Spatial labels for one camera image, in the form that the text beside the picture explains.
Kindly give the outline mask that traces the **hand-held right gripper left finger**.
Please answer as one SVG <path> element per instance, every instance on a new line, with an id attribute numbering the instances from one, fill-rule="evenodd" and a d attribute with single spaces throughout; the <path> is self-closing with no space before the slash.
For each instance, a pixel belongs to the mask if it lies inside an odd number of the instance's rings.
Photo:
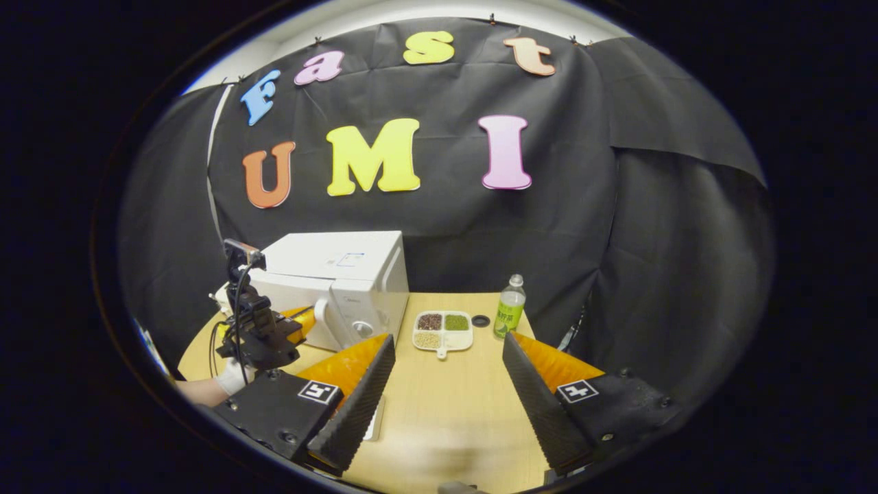
<path id="1" fill-rule="evenodd" d="M 295 375 L 270 370 L 210 413 L 280 458 L 339 476 L 367 435 L 395 361 L 394 338 L 380 334 Z"/>

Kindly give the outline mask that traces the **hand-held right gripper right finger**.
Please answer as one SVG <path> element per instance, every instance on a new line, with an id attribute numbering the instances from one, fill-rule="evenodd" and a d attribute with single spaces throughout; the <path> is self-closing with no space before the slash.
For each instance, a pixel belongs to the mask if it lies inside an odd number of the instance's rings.
<path id="1" fill-rule="evenodd" d="M 634 453 L 671 430 L 680 403 L 630 369 L 608 373 L 517 332 L 502 360 L 549 468 L 565 476 Z"/>

